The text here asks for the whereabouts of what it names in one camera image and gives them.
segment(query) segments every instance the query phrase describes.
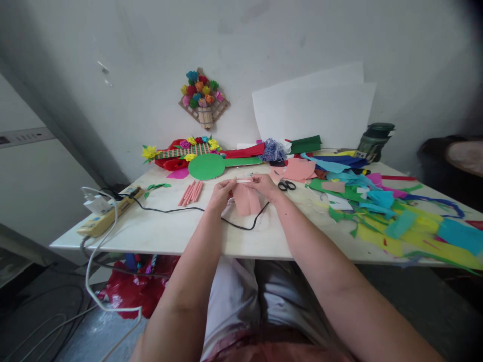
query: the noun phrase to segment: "hand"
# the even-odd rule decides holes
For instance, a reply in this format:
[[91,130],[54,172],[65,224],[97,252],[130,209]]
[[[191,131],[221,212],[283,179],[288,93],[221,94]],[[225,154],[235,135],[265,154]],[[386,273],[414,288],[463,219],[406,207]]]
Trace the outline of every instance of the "hand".
[[245,183],[245,186],[257,190],[272,204],[283,195],[282,191],[267,174],[253,175],[252,182]]
[[215,211],[221,215],[228,204],[228,200],[233,197],[233,187],[236,185],[236,180],[225,180],[215,185],[213,194],[206,211]]

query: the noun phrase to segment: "white pants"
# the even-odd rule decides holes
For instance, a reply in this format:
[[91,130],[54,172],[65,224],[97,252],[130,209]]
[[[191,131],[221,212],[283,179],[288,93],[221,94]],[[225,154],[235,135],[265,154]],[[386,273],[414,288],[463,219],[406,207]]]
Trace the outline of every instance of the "white pants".
[[289,262],[222,256],[211,287],[201,360],[226,336],[266,323],[293,327],[315,345],[339,345],[314,294]]

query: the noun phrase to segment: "table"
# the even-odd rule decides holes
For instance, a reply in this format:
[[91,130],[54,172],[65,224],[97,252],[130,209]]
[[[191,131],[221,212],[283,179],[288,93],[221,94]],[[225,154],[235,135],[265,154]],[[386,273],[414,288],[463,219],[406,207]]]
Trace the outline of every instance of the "table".
[[[367,169],[372,172],[379,172],[382,175],[403,176],[401,172],[383,163],[373,163],[367,166]],[[206,208],[211,197],[213,186],[217,182],[234,177],[247,177],[250,173],[268,173],[268,171],[268,164],[227,168],[221,177],[205,182],[199,201],[190,206]],[[194,179],[190,175],[184,180],[166,179],[168,174],[169,172],[166,170],[154,166],[133,183],[133,185],[139,185],[145,190],[150,184],[166,182],[172,185],[170,188],[159,188],[152,191],[147,200],[141,197],[140,201],[145,207],[162,210],[180,208],[178,202],[188,184],[192,183]],[[409,188],[419,184],[416,181],[384,180],[383,182],[385,186],[396,189]],[[328,205],[329,202],[326,196],[324,196],[324,201],[320,201],[319,193],[314,193],[301,183],[296,182],[296,185],[297,189],[289,191],[288,196],[317,227],[323,230],[333,240],[351,261],[354,263],[393,265],[407,261],[406,259],[395,258],[392,255],[386,254],[377,246],[364,240],[352,238],[349,232],[354,229],[353,222],[343,220],[336,224],[330,218],[328,209],[320,206],[315,206],[314,208],[312,206],[315,200]],[[483,221],[482,213],[428,186],[423,186],[413,193],[431,198],[443,198],[454,201],[466,213],[469,220]],[[266,200],[261,195],[260,202],[262,206],[266,203]],[[444,214],[442,209],[428,202],[419,203],[418,208],[434,214]],[[180,255],[190,240],[201,216],[202,213],[198,210],[185,210],[169,214],[147,211],[141,209],[134,203],[120,216],[116,227],[100,250],[122,253]],[[255,217],[254,215],[246,217],[238,216],[234,204],[228,204],[223,216],[234,224],[244,227],[251,227]],[[53,242],[50,247],[79,250],[82,238],[76,231],[84,222],[85,219],[80,221]],[[86,247],[94,249],[101,239],[102,236],[88,240]],[[260,215],[255,228],[251,231],[240,230],[227,223],[223,223],[223,241],[223,253],[230,257],[293,260],[277,213],[271,204]],[[433,260],[421,260],[420,265],[443,266],[445,264]]]

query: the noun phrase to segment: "thermos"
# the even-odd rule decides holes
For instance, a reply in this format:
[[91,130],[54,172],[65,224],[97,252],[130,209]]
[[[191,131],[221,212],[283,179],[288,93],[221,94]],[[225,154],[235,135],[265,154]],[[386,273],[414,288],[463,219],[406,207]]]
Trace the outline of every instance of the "thermos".
[[367,131],[361,137],[361,142],[355,157],[366,158],[369,163],[379,162],[381,150],[396,133],[395,125],[392,123],[378,122],[367,126]]

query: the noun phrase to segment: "scissors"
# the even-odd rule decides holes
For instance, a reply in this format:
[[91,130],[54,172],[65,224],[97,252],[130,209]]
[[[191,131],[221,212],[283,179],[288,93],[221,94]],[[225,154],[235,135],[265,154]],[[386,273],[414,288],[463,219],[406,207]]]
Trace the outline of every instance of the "scissors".
[[292,181],[280,180],[278,188],[282,191],[295,190],[297,186]]

